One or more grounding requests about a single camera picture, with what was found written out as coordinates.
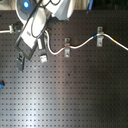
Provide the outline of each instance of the cable clip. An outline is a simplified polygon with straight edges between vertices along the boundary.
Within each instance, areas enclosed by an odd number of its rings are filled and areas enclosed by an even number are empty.
[[[65,57],[69,58],[70,57],[70,38],[65,38]]]
[[[104,34],[103,27],[98,27],[97,28],[97,33],[98,34]],[[97,47],[102,47],[103,46],[103,39],[104,39],[104,36],[97,36]]]

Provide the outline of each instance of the screw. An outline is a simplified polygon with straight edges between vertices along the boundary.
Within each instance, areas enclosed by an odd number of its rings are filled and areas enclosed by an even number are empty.
[[[68,54],[67,54],[66,56],[67,56],[67,57],[69,57],[69,55],[68,55]]]
[[[102,46],[102,43],[101,42],[99,43],[99,46]]]

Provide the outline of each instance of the white cable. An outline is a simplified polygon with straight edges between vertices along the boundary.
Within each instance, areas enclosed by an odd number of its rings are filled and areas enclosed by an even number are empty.
[[[3,31],[0,31],[0,33],[10,33],[10,30],[3,30]]]
[[[110,40],[112,40],[114,43],[116,43],[117,45],[119,45],[120,47],[124,48],[125,50],[128,51],[128,48],[125,47],[124,45],[120,44],[119,42],[117,42],[116,40],[114,40],[112,37],[110,37],[109,35],[107,34],[103,34],[104,36],[108,37]]]
[[[85,44],[87,44],[89,41],[91,41],[93,39],[93,37],[89,38],[87,41],[85,41],[83,44],[78,45],[78,46],[69,46],[72,49],[78,49],[81,48],[82,46],[84,46]]]
[[[48,42],[48,49],[49,49],[49,51],[50,51],[50,53],[51,54],[53,54],[53,55],[57,55],[57,54],[59,54],[61,51],[63,51],[66,47],[64,47],[64,48],[61,48],[58,52],[53,52],[52,50],[51,50],[51,48],[50,48],[50,45],[49,45],[49,34],[48,34],[48,32],[45,30],[45,32],[46,32],[46,34],[47,34],[47,42]],[[68,47],[70,47],[71,49],[78,49],[78,48],[81,48],[82,46],[84,46],[85,44],[87,44],[89,41],[91,41],[92,39],[94,39],[95,37],[97,37],[97,36],[105,36],[105,37],[107,37],[107,38],[109,38],[110,40],[112,40],[114,43],[116,43],[117,45],[119,45],[120,47],[122,47],[122,48],[124,48],[125,50],[127,50],[128,51],[128,48],[127,47],[125,47],[124,45],[122,45],[122,44],[120,44],[119,42],[117,42],[116,40],[114,40],[111,36],[109,36],[109,35],[107,35],[107,34],[96,34],[95,36],[93,36],[93,37],[91,37],[91,38],[89,38],[87,41],[85,41],[83,44],[81,44],[81,45],[78,45],[78,46],[68,46]]]
[[[45,30],[45,32],[46,32],[46,34],[47,34],[48,50],[50,51],[51,54],[57,55],[57,54],[59,54],[61,51],[63,51],[63,50],[65,49],[65,47],[64,47],[64,48],[61,48],[58,52],[53,52],[53,51],[51,50],[51,48],[50,48],[50,45],[49,45],[49,34],[48,34],[48,32],[47,32],[46,30]]]

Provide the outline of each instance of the metal bracket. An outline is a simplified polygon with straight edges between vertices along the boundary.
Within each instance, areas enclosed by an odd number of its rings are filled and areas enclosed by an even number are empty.
[[[22,52],[19,52],[18,58],[17,58],[17,68],[19,69],[19,71],[23,71],[24,70],[24,54]]]
[[[97,33],[98,34],[104,34],[103,27],[98,27],[97,28]],[[97,36],[97,47],[102,47],[103,46],[103,39],[104,39],[104,36]]]
[[[65,38],[65,57],[66,58],[69,58],[70,57],[70,38]]]
[[[47,62],[47,61],[48,61],[47,55],[41,55],[41,56],[40,56],[40,61],[41,61],[41,63]]]

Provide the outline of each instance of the optical breadboard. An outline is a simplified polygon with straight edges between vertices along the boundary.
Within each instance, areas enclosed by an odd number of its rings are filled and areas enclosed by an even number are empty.
[[[74,11],[66,22],[49,24],[55,52],[65,38],[77,46],[97,34],[97,27],[128,47],[128,11]],[[0,11],[0,30],[19,21],[15,11]],[[0,127],[127,128],[128,51],[104,37],[41,64],[38,47],[24,71],[17,70],[18,34],[0,34]],[[28,52],[25,44],[22,49]]]

